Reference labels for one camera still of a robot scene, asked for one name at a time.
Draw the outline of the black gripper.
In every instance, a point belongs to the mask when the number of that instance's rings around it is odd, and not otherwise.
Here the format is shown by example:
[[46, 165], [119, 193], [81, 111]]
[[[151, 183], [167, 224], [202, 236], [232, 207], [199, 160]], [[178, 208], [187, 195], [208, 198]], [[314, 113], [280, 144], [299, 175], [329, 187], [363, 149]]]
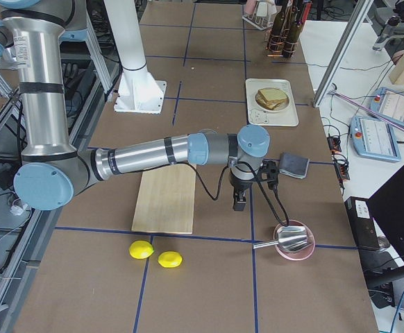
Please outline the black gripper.
[[229, 173], [229, 181], [233, 186], [233, 209], [244, 211], [246, 207], [245, 192], [255, 182], [255, 177], [250, 171], [232, 168]]

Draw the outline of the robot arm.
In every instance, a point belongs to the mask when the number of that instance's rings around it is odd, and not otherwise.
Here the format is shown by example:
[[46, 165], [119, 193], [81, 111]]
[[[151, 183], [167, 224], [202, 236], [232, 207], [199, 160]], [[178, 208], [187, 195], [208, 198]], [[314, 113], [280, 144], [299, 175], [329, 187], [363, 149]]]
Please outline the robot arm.
[[16, 194], [37, 210], [54, 210], [97, 182], [166, 165], [223, 164], [236, 193], [257, 179], [270, 136], [257, 125], [236, 134], [194, 133], [116, 149], [78, 151], [70, 144], [60, 38], [86, 26], [84, 1], [1, 1], [13, 38], [26, 148]]

